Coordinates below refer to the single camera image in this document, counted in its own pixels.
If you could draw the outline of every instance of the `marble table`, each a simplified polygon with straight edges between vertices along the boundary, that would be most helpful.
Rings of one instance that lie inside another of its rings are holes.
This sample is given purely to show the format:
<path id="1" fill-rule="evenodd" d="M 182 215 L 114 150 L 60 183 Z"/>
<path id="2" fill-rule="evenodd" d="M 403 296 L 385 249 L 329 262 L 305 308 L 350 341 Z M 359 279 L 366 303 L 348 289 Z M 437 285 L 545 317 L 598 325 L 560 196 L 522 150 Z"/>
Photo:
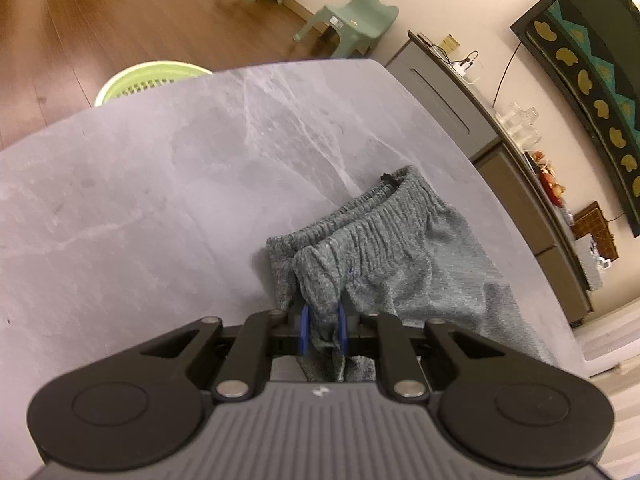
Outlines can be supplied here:
<path id="1" fill-rule="evenodd" d="M 409 163 L 466 217 L 561 367 L 583 373 L 515 225 L 382 66 L 217 73 L 84 111 L 0 152 L 0 478 L 41 463 L 25 413 L 44 383 L 201 316 L 237 324 L 272 307 L 267 237 Z M 277 373 L 299 374 L 290 364 Z"/>

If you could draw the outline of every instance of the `wall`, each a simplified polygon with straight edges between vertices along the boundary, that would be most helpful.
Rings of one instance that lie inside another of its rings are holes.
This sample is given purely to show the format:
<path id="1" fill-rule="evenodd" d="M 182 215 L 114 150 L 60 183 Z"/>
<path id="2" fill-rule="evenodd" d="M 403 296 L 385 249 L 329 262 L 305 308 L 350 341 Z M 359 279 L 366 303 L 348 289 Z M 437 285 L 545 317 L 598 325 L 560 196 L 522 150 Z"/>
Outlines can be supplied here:
<path id="1" fill-rule="evenodd" d="M 297 0 L 311 11 L 326 3 L 348 0 Z M 518 40 L 509 26 L 538 0 L 382 0 L 400 8 L 398 20 L 380 43 L 375 57 L 386 62 L 406 41 L 407 29 L 423 32 L 433 41 L 452 34 L 461 47 L 461 59 L 479 50 L 482 63 L 480 91 L 493 100 L 502 72 Z M 540 114 L 540 147 L 553 161 L 560 182 L 568 190 L 565 199 L 578 211 L 593 200 L 600 203 L 607 218 L 622 208 L 616 199 L 604 168 L 591 147 L 584 129 L 560 92 L 549 81 L 526 49 L 521 48 L 511 64 L 500 91 L 497 107 L 512 101 L 523 107 L 534 106 Z M 621 218 L 610 224 L 620 253 L 606 272 L 605 287 L 593 294 L 596 315 L 604 314 L 640 296 L 640 238 L 634 240 Z"/>

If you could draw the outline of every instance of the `gray cabinet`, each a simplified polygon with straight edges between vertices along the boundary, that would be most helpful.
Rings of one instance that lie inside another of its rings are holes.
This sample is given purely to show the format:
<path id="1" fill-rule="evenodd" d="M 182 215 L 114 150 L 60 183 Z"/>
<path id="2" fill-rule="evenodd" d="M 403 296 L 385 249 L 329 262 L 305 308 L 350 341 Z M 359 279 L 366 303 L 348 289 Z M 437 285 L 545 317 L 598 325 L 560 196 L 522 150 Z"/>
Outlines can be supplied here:
<path id="1" fill-rule="evenodd" d="M 473 162 L 522 233 L 567 319 L 584 317 L 592 310 L 587 280 L 536 175 L 482 96 L 422 38 L 411 32 L 409 38 L 387 69 Z"/>
<path id="2" fill-rule="evenodd" d="M 469 158 L 497 139 L 495 130 L 478 109 L 415 43 L 407 43 L 386 68 Z"/>

